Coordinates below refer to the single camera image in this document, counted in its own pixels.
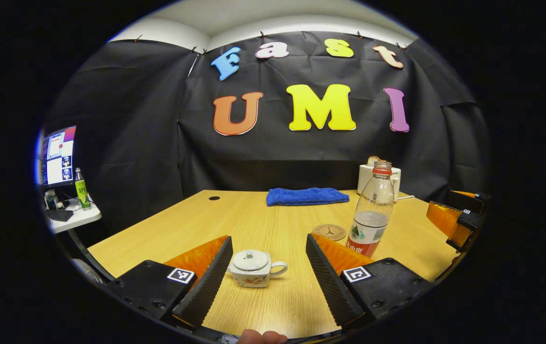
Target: purple letter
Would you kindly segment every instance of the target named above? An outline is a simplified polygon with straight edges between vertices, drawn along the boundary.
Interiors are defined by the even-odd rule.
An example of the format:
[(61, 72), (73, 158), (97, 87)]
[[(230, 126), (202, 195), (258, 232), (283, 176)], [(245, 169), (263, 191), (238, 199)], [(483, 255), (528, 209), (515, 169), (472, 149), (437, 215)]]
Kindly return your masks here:
[(391, 104), (391, 123), (389, 124), (389, 128), (392, 131), (406, 133), (408, 131), (408, 124), (404, 116), (404, 105), (402, 104), (404, 93), (399, 89), (390, 87), (384, 88), (384, 92), (388, 94)]

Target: keyboard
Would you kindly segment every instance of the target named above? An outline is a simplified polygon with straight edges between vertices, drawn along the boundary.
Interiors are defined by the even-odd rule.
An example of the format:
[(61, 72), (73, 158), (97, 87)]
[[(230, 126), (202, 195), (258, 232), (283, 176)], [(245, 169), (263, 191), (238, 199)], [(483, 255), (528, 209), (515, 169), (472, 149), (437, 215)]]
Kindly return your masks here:
[(67, 222), (67, 220), (74, 215), (74, 212), (72, 211), (60, 209), (46, 209), (44, 213), (49, 219), (62, 222)]

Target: teapot lid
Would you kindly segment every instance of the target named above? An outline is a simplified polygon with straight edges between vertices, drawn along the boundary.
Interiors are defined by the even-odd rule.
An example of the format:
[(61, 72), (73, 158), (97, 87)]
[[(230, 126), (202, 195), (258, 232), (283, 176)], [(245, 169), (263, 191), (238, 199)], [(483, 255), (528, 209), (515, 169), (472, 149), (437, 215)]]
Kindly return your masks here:
[(235, 255), (233, 265), (240, 270), (252, 271), (263, 268), (268, 263), (266, 253), (258, 250), (245, 250)]

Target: colorful foam letter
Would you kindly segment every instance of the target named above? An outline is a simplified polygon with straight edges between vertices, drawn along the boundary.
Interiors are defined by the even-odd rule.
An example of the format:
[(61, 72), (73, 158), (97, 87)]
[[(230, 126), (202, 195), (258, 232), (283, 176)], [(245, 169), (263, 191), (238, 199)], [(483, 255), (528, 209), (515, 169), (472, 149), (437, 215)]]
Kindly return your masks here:
[(214, 129), (221, 135), (241, 135), (250, 131), (258, 119), (258, 99), (262, 92), (249, 92), (242, 96), (245, 101), (245, 119), (240, 123), (231, 122), (231, 106), (235, 96), (221, 97), (214, 100)]
[(396, 55), (395, 52), (391, 52), (390, 50), (387, 50), (387, 48), (385, 48), (382, 45), (374, 46), (373, 50), (375, 52), (379, 52), (381, 54), (382, 58), (388, 63), (388, 65), (390, 65), (392, 67), (396, 67), (396, 68), (404, 67), (404, 65), (401, 62), (396, 61), (394, 59), (394, 56)]
[(389, 103), (391, 104), (391, 123), (389, 124), (389, 128), (392, 131), (406, 133), (408, 131), (408, 124), (404, 115), (404, 104), (402, 104), (404, 93), (399, 89), (390, 87), (384, 88), (384, 92), (389, 96)]
[(328, 113), (332, 113), (332, 119), (328, 122), (328, 127), (332, 130), (355, 129), (355, 122), (351, 119), (349, 111), (347, 95), (351, 89), (348, 86), (339, 84), (328, 86), (321, 100), (308, 85), (292, 85), (286, 91), (294, 100), (294, 120), (290, 123), (290, 130), (310, 129), (307, 111), (318, 129), (323, 128)]
[(218, 68), (218, 72), (220, 72), (220, 81), (226, 79), (230, 74), (233, 74), (238, 70), (238, 66), (232, 64), (238, 63), (238, 55), (236, 53), (240, 51), (241, 48), (234, 46), (211, 62), (211, 65)]
[(259, 59), (267, 59), (269, 57), (286, 57), (290, 53), (288, 52), (288, 45), (282, 42), (265, 43), (260, 46), (261, 50), (256, 52), (256, 57)]
[(332, 56), (338, 56), (338, 57), (352, 57), (353, 56), (353, 50), (349, 48), (349, 43), (343, 41), (342, 39), (333, 39), (329, 38), (323, 43), (328, 47), (326, 48), (326, 51), (328, 54), (331, 54)]

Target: white ceiling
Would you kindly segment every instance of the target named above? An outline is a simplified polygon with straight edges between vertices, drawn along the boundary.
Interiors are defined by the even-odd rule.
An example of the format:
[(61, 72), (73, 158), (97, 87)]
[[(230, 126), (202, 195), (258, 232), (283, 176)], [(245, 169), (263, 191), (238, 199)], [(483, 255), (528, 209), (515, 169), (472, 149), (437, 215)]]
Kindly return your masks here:
[(352, 0), (182, 0), (146, 18), (179, 22), (213, 37), (237, 26), (275, 17), (330, 15), (360, 20), (416, 39), (417, 35)]

